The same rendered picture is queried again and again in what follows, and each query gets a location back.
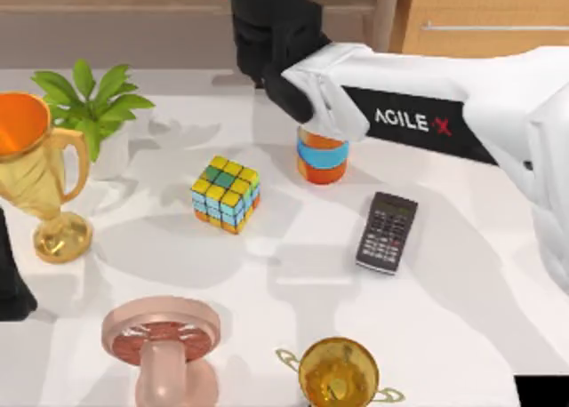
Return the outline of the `large gold trophy orange inside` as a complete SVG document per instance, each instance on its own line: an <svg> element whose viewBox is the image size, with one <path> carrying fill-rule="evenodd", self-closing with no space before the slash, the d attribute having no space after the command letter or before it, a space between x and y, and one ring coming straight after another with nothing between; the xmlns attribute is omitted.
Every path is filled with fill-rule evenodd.
<svg viewBox="0 0 569 407"><path fill-rule="evenodd" d="M0 92L0 196L40 219L36 255L61 264L92 242L89 222L61 206L84 189L90 158L84 134L52 126L48 105L25 92Z"/></svg>

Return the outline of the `small gold trophy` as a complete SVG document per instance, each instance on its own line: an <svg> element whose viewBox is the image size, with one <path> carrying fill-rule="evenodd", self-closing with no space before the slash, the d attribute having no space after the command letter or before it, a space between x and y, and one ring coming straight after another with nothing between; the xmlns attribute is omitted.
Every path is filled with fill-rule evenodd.
<svg viewBox="0 0 569 407"><path fill-rule="evenodd" d="M300 357L278 348L276 356L297 373L309 407L368 407L371 403L405 400L399 390L380 387L380 371L374 357L353 339L321 339Z"/></svg>

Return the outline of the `black calculator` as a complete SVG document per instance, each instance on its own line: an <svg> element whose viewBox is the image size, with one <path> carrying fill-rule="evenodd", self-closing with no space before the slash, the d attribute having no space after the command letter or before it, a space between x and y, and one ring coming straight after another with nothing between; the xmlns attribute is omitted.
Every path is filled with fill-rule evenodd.
<svg viewBox="0 0 569 407"><path fill-rule="evenodd" d="M417 209L418 204L412 200L376 192L357 248L356 264L394 275Z"/></svg>

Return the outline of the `pink dumbbell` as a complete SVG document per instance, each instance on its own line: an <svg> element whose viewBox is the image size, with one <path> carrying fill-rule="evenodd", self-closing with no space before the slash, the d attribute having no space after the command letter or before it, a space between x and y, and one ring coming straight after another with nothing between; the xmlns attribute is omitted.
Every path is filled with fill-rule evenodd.
<svg viewBox="0 0 569 407"><path fill-rule="evenodd" d="M220 318L201 300L177 296L135 299L103 319L101 344L140 368L137 407L193 407L189 366L220 342Z"/></svg>

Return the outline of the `colourful puzzle cube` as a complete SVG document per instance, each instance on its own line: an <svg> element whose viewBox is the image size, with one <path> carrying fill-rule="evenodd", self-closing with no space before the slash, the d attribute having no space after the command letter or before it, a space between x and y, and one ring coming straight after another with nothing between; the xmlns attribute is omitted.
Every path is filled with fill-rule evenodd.
<svg viewBox="0 0 569 407"><path fill-rule="evenodd" d="M260 203L260 174L215 156L192 185L191 198L198 219L237 235Z"/></svg>

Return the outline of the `orange and blue can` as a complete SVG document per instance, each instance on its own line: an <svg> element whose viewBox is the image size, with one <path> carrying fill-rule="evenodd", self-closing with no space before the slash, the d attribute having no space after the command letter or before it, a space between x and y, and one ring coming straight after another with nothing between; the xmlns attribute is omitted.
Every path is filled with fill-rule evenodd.
<svg viewBox="0 0 569 407"><path fill-rule="evenodd" d="M339 181L348 167L349 143L297 129L297 167L301 176L317 185Z"/></svg>

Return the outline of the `green plant in white pot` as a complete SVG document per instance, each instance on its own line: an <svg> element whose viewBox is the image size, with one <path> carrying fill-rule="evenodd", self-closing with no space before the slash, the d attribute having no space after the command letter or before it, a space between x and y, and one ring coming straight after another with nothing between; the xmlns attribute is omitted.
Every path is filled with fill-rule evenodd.
<svg viewBox="0 0 569 407"><path fill-rule="evenodd" d="M83 133L95 180L110 180L125 171L130 162L130 126L147 121L148 111L155 107L139 94L130 68L118 64L96 79L90 64L79 59L71 80L51 70L37 70L32 76L44 92L52 123Z"/></svg>

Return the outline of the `wooden cupboard door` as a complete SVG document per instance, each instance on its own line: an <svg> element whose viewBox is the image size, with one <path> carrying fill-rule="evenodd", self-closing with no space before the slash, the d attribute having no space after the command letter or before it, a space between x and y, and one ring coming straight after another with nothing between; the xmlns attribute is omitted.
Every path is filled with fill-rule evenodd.
<svg viewBox="0 0 569 407"><path fill-rule="evenodd" d="M397 0L389 50L464 58L526 52L541 45L569 46L569 32L440 32L437 25L569 25L569 0Z"/></svg>

